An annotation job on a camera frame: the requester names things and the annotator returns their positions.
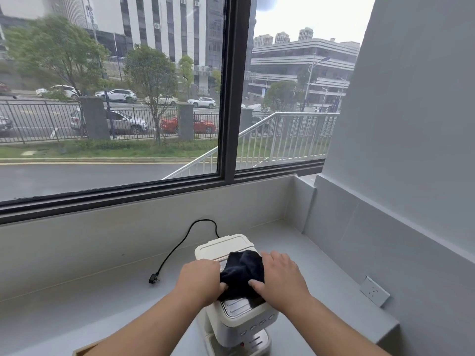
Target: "glass pane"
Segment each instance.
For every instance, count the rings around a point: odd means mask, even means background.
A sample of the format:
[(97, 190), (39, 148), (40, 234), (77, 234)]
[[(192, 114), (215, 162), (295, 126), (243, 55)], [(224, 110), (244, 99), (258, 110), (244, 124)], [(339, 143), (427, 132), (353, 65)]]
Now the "glass pane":
[(2, 0), (0, 202), (215, 173), (223, 8)]
[(252, 0), (236, 169), (326, 157), (374, 0)]

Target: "white coffee machine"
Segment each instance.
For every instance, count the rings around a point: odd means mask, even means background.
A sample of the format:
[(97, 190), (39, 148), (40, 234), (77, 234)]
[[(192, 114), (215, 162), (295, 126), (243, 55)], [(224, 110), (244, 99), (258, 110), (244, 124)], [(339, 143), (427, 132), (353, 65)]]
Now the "white coffee machine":
[[(236, 234), (212, 240), (195, 250), (196, 259), (216, 260), (221, 270), (232, 251), (254, 250), (246, 236)], [(209, 356), (258, 356), (270, 351), (265, 328), (277, 320), (278, 311), (262, 298), (216, 301), (198, 315)]]

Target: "black cloth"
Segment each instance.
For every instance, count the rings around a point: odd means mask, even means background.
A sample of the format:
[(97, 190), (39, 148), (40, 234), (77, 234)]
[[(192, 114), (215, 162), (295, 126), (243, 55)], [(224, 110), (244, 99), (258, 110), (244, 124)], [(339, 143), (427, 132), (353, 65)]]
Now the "black cloth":
[(220, 282), (228, 285), (219, 300), (256, 299), (259, 295), (247, 283), (249, 280), (264, 282), (264, 265), (262, 257), (251, 250), (230, 252), (224, 270), (221, 272)]

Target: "electrical outlet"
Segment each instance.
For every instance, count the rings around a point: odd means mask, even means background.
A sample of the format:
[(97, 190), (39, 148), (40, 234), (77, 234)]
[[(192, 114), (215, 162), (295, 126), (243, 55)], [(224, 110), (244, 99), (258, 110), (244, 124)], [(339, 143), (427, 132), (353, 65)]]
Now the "electrical outlet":
[(389, 293), (386, 292), (381, 286), (374, 282), (371, 278), (366, 276), (363, 283), (359, 287), (359, 290), (373, 301), (378, 307), (381, 307), (387, 299), (389, 299)]

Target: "black power cord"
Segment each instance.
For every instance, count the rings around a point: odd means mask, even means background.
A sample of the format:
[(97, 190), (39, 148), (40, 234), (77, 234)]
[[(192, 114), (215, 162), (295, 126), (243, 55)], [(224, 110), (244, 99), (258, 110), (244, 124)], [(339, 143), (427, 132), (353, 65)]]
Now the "black power cord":
[(196, 220), (194, 221), (191, 225), (190, 225), (190, 228), (188, 228), (188, 231), (185, 235), (185, 237), (180, 241), (180, 243), (178, 245), (175, 246), (175, 248), (168, 254), (168, 256), (163, 260), (162, 264), (160, 265), (160, 268), (158, 269), (158, 271), (156, 273), (153, 273), (150, 278), (149, 278), (149, 283), (155, 283), (158, 281), (158, 274), (160, 273), (160, 270), (162, 269), (163, 267), (163, 264), (168, 260), (168, 258), (170, 257), (170, 255), (178, 248), (178, 246), (180, 246), (183, 241), (185, 241), (185, 239), (188, 237), (188, 234), (190, 233), (191, 231), (191, 228), (193, 227), (194, 224), (196, 224), (197, 222), (200, 222), (200, 221), (210, 221), (212, 223), (214, 223), (214, 233), (216, 234), (216, 237), (219, 238), (219, 235), (217, 234), (217, 225), (216, 225), (216, 222), (214, 222), (213, 220), (210, 220), (210, 219), (207, 219), (207, 218), (204, 218), (204, 219), (200, 219), (200, 220)]

